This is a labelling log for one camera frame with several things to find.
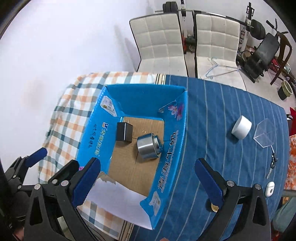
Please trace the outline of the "white round jar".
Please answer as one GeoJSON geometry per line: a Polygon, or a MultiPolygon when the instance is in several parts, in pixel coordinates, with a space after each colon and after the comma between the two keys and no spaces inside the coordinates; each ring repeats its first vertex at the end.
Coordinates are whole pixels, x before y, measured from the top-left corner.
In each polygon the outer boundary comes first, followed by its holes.
{"type": "Polygon", "coordinates": [[[252,127],[252,122],[245,116],[241,115],[234,124],[231,133],[239,140],[243,140],[252,127]]]}

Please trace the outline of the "black key bunch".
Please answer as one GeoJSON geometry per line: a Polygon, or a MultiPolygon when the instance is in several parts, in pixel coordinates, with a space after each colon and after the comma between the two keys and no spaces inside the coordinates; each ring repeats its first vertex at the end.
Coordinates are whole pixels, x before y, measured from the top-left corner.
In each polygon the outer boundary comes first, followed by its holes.
{"type": "Polygon", "coordinates": [[[273,146],[271,145],[270,147],[271,147],[271,152],[272,152],[272,155],[271,155],[272,160],[271,160],[269,172],[267,173],[267,176],[266,176],[267,179],[269,179],[269,177],[270,177],[270,175],[271,175],[271,173],[272,173],[273,169],[275,168],[275,165],[278,161],[273,146]]]}

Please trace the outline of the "blue cardboard box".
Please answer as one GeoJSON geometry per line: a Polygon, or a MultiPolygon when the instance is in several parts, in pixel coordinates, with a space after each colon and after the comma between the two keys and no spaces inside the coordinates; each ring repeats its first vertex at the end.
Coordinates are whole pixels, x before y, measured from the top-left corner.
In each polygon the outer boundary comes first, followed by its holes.
{"type": "Polygon", "coordinates": [[[148,230],[156,228],[182,160],[188,93],[182,86],[104,87],[86,125],[77,160],[88,181],[75,193],[148,230]]]}

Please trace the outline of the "silver metal cylinder can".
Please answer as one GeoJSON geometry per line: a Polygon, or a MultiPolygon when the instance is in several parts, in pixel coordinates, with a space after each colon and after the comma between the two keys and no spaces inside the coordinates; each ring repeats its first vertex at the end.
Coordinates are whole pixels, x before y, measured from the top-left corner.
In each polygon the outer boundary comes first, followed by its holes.
{"type": "Polygon", "coordinates": [[[152,160],[158,158],[163,151],[163,144],[158,135],[148,133],[137,139],[137,150],[144,160],[152,160]]]}

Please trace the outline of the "white padded chair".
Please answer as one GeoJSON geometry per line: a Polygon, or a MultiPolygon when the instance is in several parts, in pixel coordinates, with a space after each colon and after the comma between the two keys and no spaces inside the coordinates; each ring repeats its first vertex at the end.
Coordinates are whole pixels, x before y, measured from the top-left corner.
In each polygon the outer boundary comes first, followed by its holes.
{"type": "Polygon", "coordinates": [[[140,56],[138,72],[188,76],[176,13],[134,18],[129,25],[140,56]]]}
{"type": "Polygon", "coordinates": [[[239,46],[240,24],[219,16],[194,15],[195,76],[199,79],[213,81],[246,90],[239,71],[214,79],[204,79],[205,72],[212,66],[208,58],[215,58],[221,65],[238,67],[236,64],[239,46]]]}

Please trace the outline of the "orange floral cushion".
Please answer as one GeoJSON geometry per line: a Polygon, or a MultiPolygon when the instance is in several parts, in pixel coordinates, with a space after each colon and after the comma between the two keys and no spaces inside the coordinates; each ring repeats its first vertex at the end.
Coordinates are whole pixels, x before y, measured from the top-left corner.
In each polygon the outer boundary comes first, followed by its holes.
{"type": "Polygon", "coordinates": [[[296,135],[290,136],[290,157],[284,189],[296,190],[296,135]]]}

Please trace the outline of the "gold lid glass jar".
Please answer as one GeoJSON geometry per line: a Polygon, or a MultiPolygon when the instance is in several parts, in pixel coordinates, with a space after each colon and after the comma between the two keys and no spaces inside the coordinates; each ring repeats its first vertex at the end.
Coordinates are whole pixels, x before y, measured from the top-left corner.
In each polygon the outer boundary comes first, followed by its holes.
{"type": "Polygon", "coordinates": [[[214,204],[211,204],[211,209],[212,209],[213,212],[217,213],[218,210],[219,210],[219,207],[215,206],[214,204]]]}

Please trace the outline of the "black weight bench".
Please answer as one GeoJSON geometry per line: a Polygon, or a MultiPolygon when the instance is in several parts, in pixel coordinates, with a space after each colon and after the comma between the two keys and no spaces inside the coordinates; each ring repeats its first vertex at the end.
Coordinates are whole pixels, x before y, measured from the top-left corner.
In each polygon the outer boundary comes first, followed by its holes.
{"type": "Polygon", "coordinates": [[[243,60],[242,54],[238,54],[236,62],[240,65],[241,71],[255,83],[255,79],[264,76],[264,72],[268,71],[276,52],[280,47],[277,36],[268,33],[263,41],[259,44],[250,56],[243,60]]]}

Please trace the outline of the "white earbuds case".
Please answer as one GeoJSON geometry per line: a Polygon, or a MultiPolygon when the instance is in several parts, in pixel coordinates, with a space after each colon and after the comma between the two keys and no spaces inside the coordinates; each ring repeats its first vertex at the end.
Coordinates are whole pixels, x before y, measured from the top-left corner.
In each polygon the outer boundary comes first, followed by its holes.
{"type": "Polygon", "coordinates": [[[273,181],[270,181],[267,183],[266,188],[265,188],[265,197],[271,197],[273,195],[275,188],[275,183],[273,181]]]}

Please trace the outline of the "clear plastic cube box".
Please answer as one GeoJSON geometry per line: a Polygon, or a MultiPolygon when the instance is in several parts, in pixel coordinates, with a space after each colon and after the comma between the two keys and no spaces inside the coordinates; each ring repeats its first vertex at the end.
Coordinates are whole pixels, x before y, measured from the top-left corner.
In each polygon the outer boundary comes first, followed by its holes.
{"type": "Polygon", "coordinates": [[[275,142],[276,128],[270,119],[265,118],[257,124],[253,139],[262,148],[272,146],[275,142]]]}

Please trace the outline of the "black power adapter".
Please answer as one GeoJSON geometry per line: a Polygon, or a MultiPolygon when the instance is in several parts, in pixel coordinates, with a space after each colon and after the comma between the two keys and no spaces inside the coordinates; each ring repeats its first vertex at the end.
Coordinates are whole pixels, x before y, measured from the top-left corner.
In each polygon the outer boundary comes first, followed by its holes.
{"type": "Polygon", "coordinates": [[[116,141],[131,143],[133,134],[133,125],[121,120],[116,126],[116,141]]]}

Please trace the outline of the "dark green waste bin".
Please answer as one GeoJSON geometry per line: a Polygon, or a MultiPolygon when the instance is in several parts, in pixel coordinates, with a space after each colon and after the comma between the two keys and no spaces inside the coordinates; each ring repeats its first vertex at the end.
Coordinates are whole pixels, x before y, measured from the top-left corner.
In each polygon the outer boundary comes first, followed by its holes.
{"type": "Polygon", "coordinates": [[[286,80],[283,80],[277,93],[281,100],[285,100],[293,94],[293,90],[291,85],[286,80]]]}

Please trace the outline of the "right white padded chair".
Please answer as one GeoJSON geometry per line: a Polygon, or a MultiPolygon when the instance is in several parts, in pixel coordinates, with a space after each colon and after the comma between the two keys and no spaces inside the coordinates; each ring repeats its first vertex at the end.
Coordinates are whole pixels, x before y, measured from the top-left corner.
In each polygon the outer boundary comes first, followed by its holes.
{"type": "Polygon", "coordinates": [[[208,58],[215,58],[221,65],[238,67],[236,64],[239,46],[240,24],[219,16],[194,15],[195,76],[199,79],[213,81],[246,90],[239,71],[214,79],[204,79],[205,72],[212,66],[208,58]]]}

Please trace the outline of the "plaid checkered cloth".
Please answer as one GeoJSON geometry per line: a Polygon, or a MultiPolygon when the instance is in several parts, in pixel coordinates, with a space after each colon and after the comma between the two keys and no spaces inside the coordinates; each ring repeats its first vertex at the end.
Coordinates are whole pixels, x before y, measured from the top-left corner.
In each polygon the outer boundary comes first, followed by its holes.
{"type": "MultiPolygon", "coordinates": [[[[38,180],[47,181],[78,153],[78,147],[92,109],[102,88],[109,84],[152,83],[164,85],[165,74],[148,72],[102,72],[79,76],[59,99],[43,146],[47,156],[39,162],[38,180]]],[[[85,201],[78,207],[91,231],[101,240],[103,234],[116,240],[129,240],[134,225],[85,201]]]]}

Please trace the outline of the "blue striped tablecloth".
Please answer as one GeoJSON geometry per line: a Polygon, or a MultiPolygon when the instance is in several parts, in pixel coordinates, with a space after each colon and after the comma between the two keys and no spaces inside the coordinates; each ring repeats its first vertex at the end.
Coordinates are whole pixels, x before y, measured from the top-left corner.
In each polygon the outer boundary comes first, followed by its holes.
{"type": "Polygon", "coordinates": [[[280,106],[241,89],[197,78],[167,76],[167,85],[188,91],[188,119],[185,152],[176,175],[171,197],[154,230],[135,226],[131,240],[196,240],[209,225],[214,212],[208,196],[194,172],[198,158],[204,158],[226,180],[239,186],[265,187],[275,183],[267,198],[270,217],[274,217],[285,184],[290,157],[286,113],[280,106]],[[232,128],[243,115],[252,122],[248,135],[237,139],[232,128]],[[262,148],[253,139],[258,123],[265,118],[275,125],[272,145],[277,163],[269,179],[271,147],[262,148]]]}

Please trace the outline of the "left white padded chair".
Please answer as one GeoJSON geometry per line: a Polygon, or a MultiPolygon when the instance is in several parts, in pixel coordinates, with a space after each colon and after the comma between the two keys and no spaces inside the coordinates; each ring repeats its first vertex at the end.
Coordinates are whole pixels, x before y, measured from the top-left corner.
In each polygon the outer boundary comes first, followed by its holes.
{"type": "Polygon", "coordinates": [[[176,13],[134,18],[129,25],[140,56],[138,72],[188,76],[176,13]]]}

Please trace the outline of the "brown wooden chair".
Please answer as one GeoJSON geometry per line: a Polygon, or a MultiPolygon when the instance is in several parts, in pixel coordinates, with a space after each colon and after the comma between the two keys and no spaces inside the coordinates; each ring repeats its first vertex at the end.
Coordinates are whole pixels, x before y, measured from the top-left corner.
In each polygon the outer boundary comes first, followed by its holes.
{"type": "Polygon", "coordinates": [[[280,73],[283,72],[284,70],[284,66],[287,64],[289,58],[291,57],[292,54],[292,46],[289,42],[289,40],[287,39],[287,37],[285,36],[285,34],[287,34],[288,32],[277,32],[276,36],[278,38],[280,38],[280,53],[279,56],[277,58],[277,62],[279,64],[279,68],[277,69],[276,75],[273,78],[273,80],[271,81],[270,85],[273,85],[274,82],[277,80],[277,78],[279,78],[280,73]],[[286,58],[284,59],[284,55],[285,55],[285,48],[289,47],[289,52],[286,56],[286,58]]]}

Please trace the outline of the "barbell with black plates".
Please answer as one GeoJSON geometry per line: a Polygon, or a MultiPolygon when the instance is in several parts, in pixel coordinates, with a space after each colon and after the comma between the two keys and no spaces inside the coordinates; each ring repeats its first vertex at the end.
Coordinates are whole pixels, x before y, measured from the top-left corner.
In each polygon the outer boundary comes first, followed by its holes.
{"type": "Polygon", "coordinates": [[[246,30],[246,32],[250,33],[250,35],[257,40],[263,40],[266,36],[265,28],[263,27],[263,25],[259,21],[253,19],[254,8],[252,7],[251,2],[248,3],[248,6],[246,8],[245,21],[240,21],[230,16],[210,13],[207,11],[186,9],[184,7],[184,1],[181,1],[180,9],[176,1],[167,1],[164,4],[162,4],[162,10],[156,10],[155,12],[156,13],[176,13],[177,15],[181,13],[182,17],[186,17],[187,12],[192,13],[193,16],[196,14],[219,16],[228,20],[238,22],[240,25],[244,27],[244,30],[246,30]]]}

